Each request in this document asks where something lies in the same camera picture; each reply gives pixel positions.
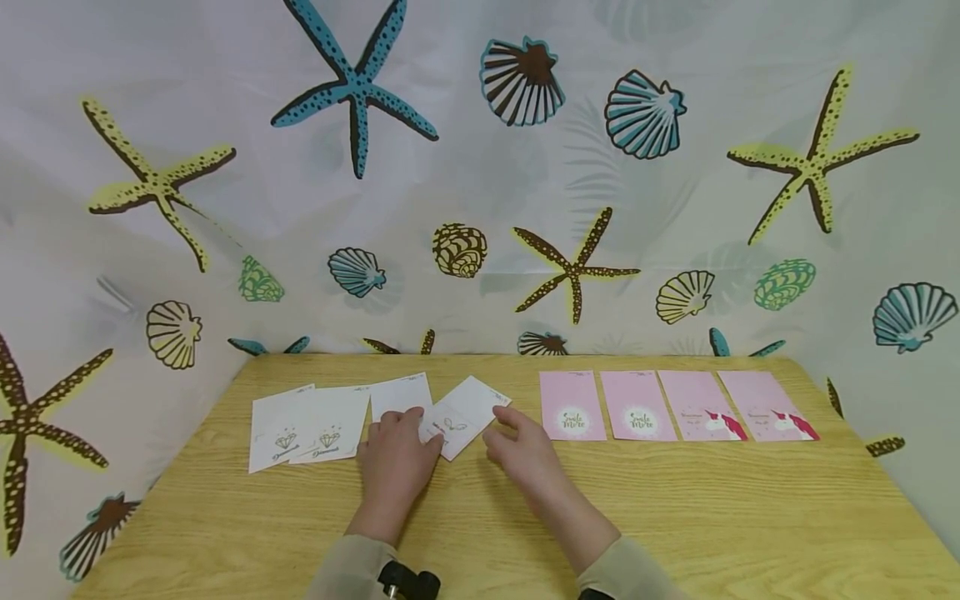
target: brown starfish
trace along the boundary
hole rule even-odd
[[[894,146],[909,144],[920,137],[915,130],[892,130],[861,139],[837,151],[831,151],[830,142],[833,141],[837,122],[843,111],[844,100],[847,99],[847,91],[850,89],[851,72],[852,67],[846,65],[833,78],[827,98],[824,99],[824,105],[820,110],[820,116],[817,117],[817,125],[813,130],[813,142],[806,156],[800,156],[783,146],[763,142],[737,146],[727,152],[727,158],[742,165],[792,176],[767,211],[763,213],[754,232],[750,234],[750,239],[747,240],[748,245],[753,245],[763,237],[777,215],[805,186],[810,190],[813,214],[817,218],[820,229],[823,233],[830,233],[833,230],[833,202],[827,186],[827,173],[864,156],[874,155]]]
[[[96,448],[79,436],[43,422],[55,410],[61,408],[74,395],[80,392],[98,370],[113,355],[108,348],[97,354],[92,360],[80,366],[57,383],[50,391],[35,402],[27,400],[23,385],[23,375],[16,366],[7,341],[0,335],[0,399],[10,410],[10,418],[0,420],[0,436],[13,436],[3,456],[3,493],[0,504],[3,506],[3,523],[7,532],[4,550],[12,556],[20,545],[23,536],[23,522],[26,515],[27,497],[27,440],[31,437],[43,442],[48,449],[67,450],[68,458],[80,458],[98,468],[107,468],[108,461]]]
[[[514,233],[524,244],[539,254],[541,258],[563,270],[561,274],[552,279],[548,279],[539,288],[534,290],[534,293],[527,297],[527,300],[524,300],[523,303],[516,308],[516,312],[521,313],[530,308],[547,294],[557,289],[565,279],[569,279],[570,291],[572,293],[570,310],[573,313],[573,324],[577,324],[580,322],[580,313],[584,307],[584,293],[580,286],[580,277],[594,276],[613,278],[636,275],[640,272],[640,269],[613,269],[610,267],[587,266],[587,261],[590,260],[590,256],[600,243],[600,238],[603,237],[604,231],[607,230],[607,225],[610,224],[611,216],[613,216],[613,209],[609,206],[600,211],[600,214],[597,215],[597,220],[593,222],[590,233],[587,234],[587,239],[584,240],[584,246],[577,254],[577,259],[572,263],[560,254],[560,251],[558,251],[553,244],[536,235],[533,231],[514,228]]]
[[[827,396],[830,398],[830,406],[833,407],[833,410],[837,412],[837,415],[840,415],[841,419],[844,418],[843,406],[840,405],[840,395],[837,394],[837,389],[833,387],[833,382],[830,381],[829,377],[827,377]],[[885,454],[900,450],[906,446],[906,440],[901,436],[887,436],[875,438],[864,445],[871,456],[879,458]]]
[[[174,211],[174,204],[196,212],[210,223],[212,219],[204,215],[180,193],[180,187],[207,173],[213,173],[237,156],[236,149],[223,145],[209,148],[196,156],[175,164],[169,169],[155,170],[147,159],[134,148],[130,140],[120,131],[109,111],[94,98],[83,98],[80,102],[90,120],[93,129],[104,138],[107,145],[127,163],[136,175],[136,182],[117,182],[101,187],[93,195],[87,209],[93,214],[109,215],[127,212],[142,204],[155,203],[160,214],[180,234],[197,257],[200,272],[205,273],[209,263],[204,247],[190,233],[186,225]]]
[[[423,334],[423,341],[420,343],[420,354],[429,354],[433,352],[433,341],[437,338],[437,334],[433,329],[427,329],[426,333]],[[364,342],[367,343],[367,346],[373,348],[381,354],[400,354],[400,350],[387,346],[379,340],[372,340],[370,338],[364,338]]]

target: left hand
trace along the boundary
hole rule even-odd
[[[363,479],[363,500],[347,534],[356,534],[396,545],[403,523],[417,497],[426,488],[444,436],[420,442],[418,429],[423,409],[411,408],[402,415],[386,412],[371,423],[367,440],[357,448]]]

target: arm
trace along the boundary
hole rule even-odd
[[[553,534],[580,591],[593,588],[614,600],[685,598],[653,558],[635,541],[622,538],[570,481],[539,423],[509,407],[494,407],[493,414],[516,434],[488,429],[487,455],[503,467],[527,506]]]
[[[344,536],[327,552],[306,600],[382,600],[376,580],[396,559],[396,543],[414,502],[433,475],[444,437],[420,443],[422,408],[384,413],[357,448],[363,499]]]

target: white backdrop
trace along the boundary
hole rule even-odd
[[[312,7],[0,2],[0,588],[64,597],[249,353],[416,352],[428,330],[438,353],[791,356],[830,378],[867,442],[894,437],[875,454],[960,551],[960,7]],[[495,114],[482,78],[503,69],[529,85],[517,94],[553,90],[546,118]],[[274,126],[338,79],[343,103]],[[377,89],[416,114],[381,109],[392,100]],[[626,133],[623,107],[645,118]],[[633,133],[664,141],[634,156]],[[855,152],[876,152],[831,154],[861,140]],[[870,146],[884,140],[899,145]],[[764,160],[780,166],[744,164]],[[817,187],[748,245],[791,169]],[[553,262],[531,251],[539,240]],[[563,265],[556,291],[524,302]]]

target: white card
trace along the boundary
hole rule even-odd
[[[311,383],[253,401],[248,472],[256,473],[296,456],[300,448],[296,424],[286,422],[283,415],[291,401],[314,387]]]
[[[387,411],[403,413],[415,406],[423,407],[424,412],[429,410],[433,398],[426,373],[374,383],[370,386],[370,406],[373,422],[379,422]]]
[[[291,465],[321,463],[356,456],[363,421],[367,416],[370,386],[319,388],[301,396],[294,410],[311,423],[305,452],[290,459]]]
[[[441,455],[452,461],[493,421],[493,407],[511,400],[473,375],[430,407],[420,422],[420,441],[444,434]]]

